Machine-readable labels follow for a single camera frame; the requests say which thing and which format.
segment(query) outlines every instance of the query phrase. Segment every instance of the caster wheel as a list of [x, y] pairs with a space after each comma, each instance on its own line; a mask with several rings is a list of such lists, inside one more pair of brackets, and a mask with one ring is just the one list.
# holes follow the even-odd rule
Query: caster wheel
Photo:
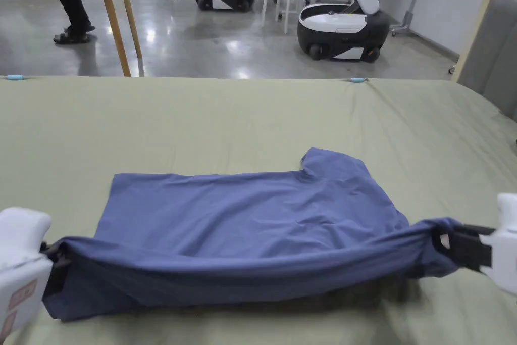
[[207, 9], [209, 9], [209, 5], [206, 2], [206, 0], [197, 0], [197, 6], [201, 11], [206, 11]]
[[319, 61], [322, 59], [322, 47], [319, 44], [313, 44], [308, 49], [308, 55], [315, 61]]
[[375, 62], [379, 56], [381, 55], [381, 50], [378, 48], [371, 48], [366, 50], [366, 53], [361, 58], [364, 62], [368, 62], [369, 64]]
[[240, 3], [240, 10], [243, 12], [243, 13], [247, 13], [249, 10], [250, 10], [250, 2], [247, 1], [247, 0], [243, 0], [241, 3]]

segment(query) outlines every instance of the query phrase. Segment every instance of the black pants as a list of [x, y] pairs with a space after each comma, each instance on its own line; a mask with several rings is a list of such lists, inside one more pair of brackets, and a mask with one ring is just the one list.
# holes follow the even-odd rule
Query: black pants
[[60, 0], [70, 19], [71, 34], [84, 34], [90, 24], [82, 0]]

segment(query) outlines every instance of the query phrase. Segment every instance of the blue t-shirt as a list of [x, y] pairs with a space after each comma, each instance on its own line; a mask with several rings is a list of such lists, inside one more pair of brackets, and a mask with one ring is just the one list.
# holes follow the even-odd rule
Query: blue t-shirt
[[139, 306], [277, 301], [392, 273], [456, 270], [412, 227], [364, 163], [310, 149], [302, 169], [237, 175], [118, 174], [94, 238], [50, 314], [73, 320]]

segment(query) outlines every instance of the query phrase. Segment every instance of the table leg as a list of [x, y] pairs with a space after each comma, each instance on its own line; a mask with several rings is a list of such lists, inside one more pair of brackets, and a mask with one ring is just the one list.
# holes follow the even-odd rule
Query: table leg
[[115, 40], [115, 46], [117, 47], [118, 58], [121, 60], [122, 71], [124, 72], [125, 77], [131, 77], [126, 51], [124, 50], [124, 43], [122, 42], [121, 28], [118, 26], [117, 14], [115, 13], [113, 0], [104, 0], [104, 4], [108, 13], [108, 19], [110, 20], [113, 39]]
[[140, 42], [138, 41], [138, 32], [136, 31], [136, 24], [134, 22], [133, 8], [131, 7], [131, 0], [124, 0], [126, 6], [126, 13], [128, 15], [129, 28], [131, 28], [131, 35], [133, 36], [134, 48], [136, 49], [136, 57], [142, 59], [142, 50], [140, 49]]

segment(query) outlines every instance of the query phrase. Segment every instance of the t-shirt sleeve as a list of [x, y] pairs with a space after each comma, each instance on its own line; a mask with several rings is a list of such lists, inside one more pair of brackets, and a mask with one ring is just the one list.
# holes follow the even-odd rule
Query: t-shirt sleeve
[[362, 160], [335, 151], [311, 148], [301, 158], [305, 172], [313, 176], [343, 178], [350, 175], [370, 175]]

